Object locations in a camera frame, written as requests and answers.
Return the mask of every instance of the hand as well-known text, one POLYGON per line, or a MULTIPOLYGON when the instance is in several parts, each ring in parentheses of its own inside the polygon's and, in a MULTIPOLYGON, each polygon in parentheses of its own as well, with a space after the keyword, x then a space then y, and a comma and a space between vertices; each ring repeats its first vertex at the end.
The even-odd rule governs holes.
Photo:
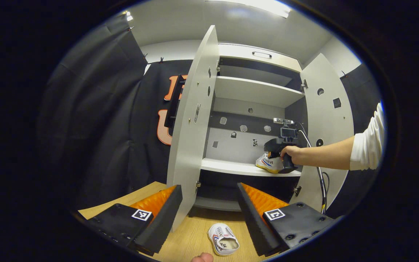
POLYGON ((298 146, 286 146, 281 151, 281 159, 283 159, 285 154, 288 154, 292 157, 292 162, 295 164, 296 158, 300 154, 301 149, 298 146))
POLYGON ((197 257, 193 257, 190 262, 213 262, 213 255, 209 253, 202 253, 197 257))

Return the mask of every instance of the shoe on floor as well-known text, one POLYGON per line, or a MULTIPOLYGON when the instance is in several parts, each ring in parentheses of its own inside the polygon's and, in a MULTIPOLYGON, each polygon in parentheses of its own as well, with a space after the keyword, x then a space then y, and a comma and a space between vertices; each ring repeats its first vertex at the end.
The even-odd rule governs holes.
POLYGON ((266 169, 273 174, 277 174, 279 171, 284 169, 284 165, 282 165, 280 157, 269 159, 266 153, 256 160, 255 165, 259 168, 266 169))
POLYGON ((232 230, 223 223, 211 226, 208 237, 216 255, 231 255, 240 247, 232 230))

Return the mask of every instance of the shoe on shelf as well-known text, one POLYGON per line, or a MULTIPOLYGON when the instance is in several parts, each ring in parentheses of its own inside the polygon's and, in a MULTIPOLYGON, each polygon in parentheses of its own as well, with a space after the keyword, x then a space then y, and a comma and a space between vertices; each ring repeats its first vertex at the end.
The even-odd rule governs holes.
POLYGON ((273 174, 278 174, 279 171, 284 169, 284 165, 282 164, 280 157, 269 159, 268 154, 266 153, 256 160, 255 165, 259 168, 266 169, 273 174))
POLYGON ((237 238, 228 225, 217 223, 208 231, 216 255, 231 255, 240 247, 237 238))

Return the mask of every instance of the white shirt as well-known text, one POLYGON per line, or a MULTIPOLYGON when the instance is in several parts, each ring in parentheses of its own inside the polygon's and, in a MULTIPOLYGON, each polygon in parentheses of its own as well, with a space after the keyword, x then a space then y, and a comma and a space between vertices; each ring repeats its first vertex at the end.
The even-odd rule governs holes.
POLYGON ((381 160, 384 146, 384 115, 378 103, 368 128, 354 138, 350 156, 350 170, 376 169, 381 160))

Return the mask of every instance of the cabinet door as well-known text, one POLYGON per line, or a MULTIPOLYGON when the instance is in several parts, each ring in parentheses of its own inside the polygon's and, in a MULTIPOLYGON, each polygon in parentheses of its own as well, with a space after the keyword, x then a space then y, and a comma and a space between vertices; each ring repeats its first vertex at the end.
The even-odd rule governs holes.
MULTIPOLYGON (((331 63, 320 53, 301 73, 302 82, 306 80, 304 88, 308 111, 308 139, 311 146, 316 146, 319 139, 323 142, 319 146, 333 144, 354 135, 354 121, 349 98, 341 80, 337 76, 331 63)), ((327 172, 331 181, 324 176, 327 194, 327 207, 334 201, 348 174, 347 170, 321 168, 327 172)), ((302 189, 296 197, 292 196, 291 203, 304 202, 317 211, 321 211, 321 187, 316 167, 304 166, 298 186, 302 189)))
POLYGON ((183 199, 172 231, 180 225, 195 202, 218 62, 218 37, 215 26, 211 25, 188 72, 173 129, 167 186, 180 184, 183 199))

